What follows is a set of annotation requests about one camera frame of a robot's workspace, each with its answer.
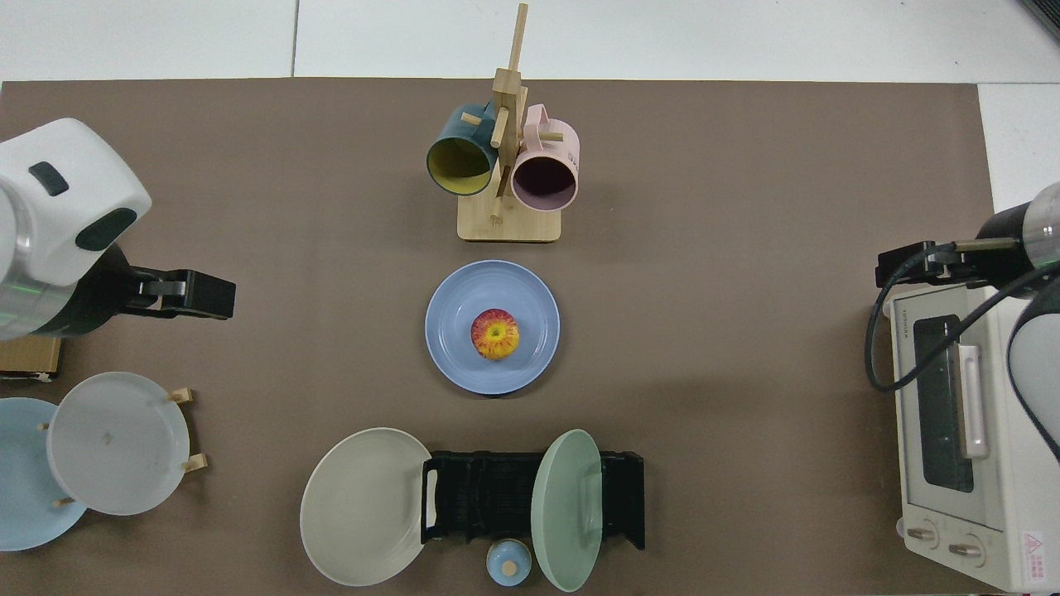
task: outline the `pink mug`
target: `pink mug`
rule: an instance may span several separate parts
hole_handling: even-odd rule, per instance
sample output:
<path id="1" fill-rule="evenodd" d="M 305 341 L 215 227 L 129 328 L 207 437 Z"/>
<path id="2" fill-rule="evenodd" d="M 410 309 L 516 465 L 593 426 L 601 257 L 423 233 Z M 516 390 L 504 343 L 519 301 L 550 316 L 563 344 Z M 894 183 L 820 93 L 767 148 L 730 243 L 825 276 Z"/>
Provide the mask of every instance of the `pink mug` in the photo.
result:
<path id="1" fill-rule="evenodd" d="M 536 104 L 527 109 L 523 141 L 512 168 L 512 194 L 535 211 L 570 205 L 578 194 L 578 133 L 562 120 L 550 120 L 544 104 Z"/>

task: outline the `red yellow apple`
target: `red yellow apple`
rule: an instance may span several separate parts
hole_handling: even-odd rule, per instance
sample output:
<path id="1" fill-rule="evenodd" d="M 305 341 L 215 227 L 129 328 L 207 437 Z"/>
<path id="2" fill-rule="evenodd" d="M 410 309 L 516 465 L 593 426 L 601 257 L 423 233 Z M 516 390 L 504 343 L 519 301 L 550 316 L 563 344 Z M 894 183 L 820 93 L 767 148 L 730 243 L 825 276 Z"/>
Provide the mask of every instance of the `red yellow apple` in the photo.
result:
<path id="1" fill-rule="evenodd" d="M 519 347 L 519 326 L 508 311 L 490 309 L 471 323 L 471 341 L 483 358 L 499 361 Z"/>

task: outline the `oven window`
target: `oven window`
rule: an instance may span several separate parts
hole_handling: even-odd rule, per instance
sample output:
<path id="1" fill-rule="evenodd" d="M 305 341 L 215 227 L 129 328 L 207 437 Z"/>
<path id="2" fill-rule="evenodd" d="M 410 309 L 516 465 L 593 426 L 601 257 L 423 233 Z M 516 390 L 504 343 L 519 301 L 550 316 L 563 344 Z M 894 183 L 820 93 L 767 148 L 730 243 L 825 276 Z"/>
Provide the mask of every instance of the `oven window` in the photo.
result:
<path id="1" fill-rule="evenodd" d="M 913 325 L 913 339 L 917 362 L 938 345 L 946 334 L 957 326 L 956 315 L 921 319 Z M 960 423 L 957 400 L 956 346 L 936 357 L 917 378 L 917 396 L 920 401 L 920 453 L 923 456 L 924 479 L 928 483 L 972 492 L 972 460 L 960 454 Z"/>

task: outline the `white floor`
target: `white floor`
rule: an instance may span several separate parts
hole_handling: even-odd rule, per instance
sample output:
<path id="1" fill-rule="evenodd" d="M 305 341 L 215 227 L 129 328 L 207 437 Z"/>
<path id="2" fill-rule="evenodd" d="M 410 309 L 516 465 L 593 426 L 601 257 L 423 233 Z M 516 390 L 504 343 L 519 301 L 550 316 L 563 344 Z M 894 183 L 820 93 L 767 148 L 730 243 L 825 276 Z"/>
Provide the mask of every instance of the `white floor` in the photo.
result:
<path id="1" fill-rule="evenodd" d="M 994 205 L 1060 180 L 1060 42 L 1018 0 L 529 0 L 526 78 L 976 83 Z M 4 0 L 0 81 L 492 77 L 515 0 Z"/>

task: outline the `black cable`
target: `black cable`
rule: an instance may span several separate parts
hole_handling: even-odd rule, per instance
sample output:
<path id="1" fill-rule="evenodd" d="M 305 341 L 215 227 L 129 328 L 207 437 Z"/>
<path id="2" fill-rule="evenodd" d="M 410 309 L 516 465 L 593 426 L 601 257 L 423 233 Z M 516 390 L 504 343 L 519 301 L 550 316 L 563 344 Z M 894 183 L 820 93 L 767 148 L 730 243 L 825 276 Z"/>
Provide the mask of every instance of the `black cable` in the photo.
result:
<path id="1" fill-rule="evenodd" d="M 1043 267 L 1036 268 L 1028 271 L 1009 284 L 1002 287 L 996 294 L 985 300 L 982 304 L 976 306 L 974 311 L 968 314 L 967 317 L 962 318 L 953 329 L 947 333 L 946 337 L 938 343 L 937 346 L 932 348 L 924 358 L 917 363 L 907 373 L 905 373 L 901 379 L 895 381 L 889 385 L 884 385 L 876 375 L 876 369 L 872 366 L 872 343 L 876 338 L 876 327 L 880 319 L 880 313 L 883 311 L 883 304 L 887 297 L 887 293 L 898 283 L 898 280 L 905 276 L 913 267 L 920 264 L 920 262 L 928 259 L 936 252 L 952 251 L 956 248 L 955 243 L 939 244 L 932 246 L 920 251 L 913 257 L 909 257 L 904 263 L 898 267 L 897 270 L 887 279 L 887 282 L 880 290 L 880 295 L 876 299 L 876 303 L 872 305 L 872 314 L 869 317 L 868 329 L 865 331 L 865 373 L 868 376 L 868 382 L 872 387 L 880 391 L 895 391 L 901 389 L 902 387 L 908 385 L 914 379 L 920 375 L 931 363 L 938 357 L 939 354 L 944 352 L 950 346 L 955 344 L 957 339 L 960 338 L 960 334 L 968 331 L 968 328 L 975 325 L 975 321 L 979 320 L 983 315 L 987 313 L 990 309 L 994 308 L 999 302 L 1008 298 L 1009 296 L 1015 294 L 1028 283 L 1036 281 L 1041 278 L 1045 278 L 1057 273 L 1060 273 L 1060 261 L 1045 265 Z"/>

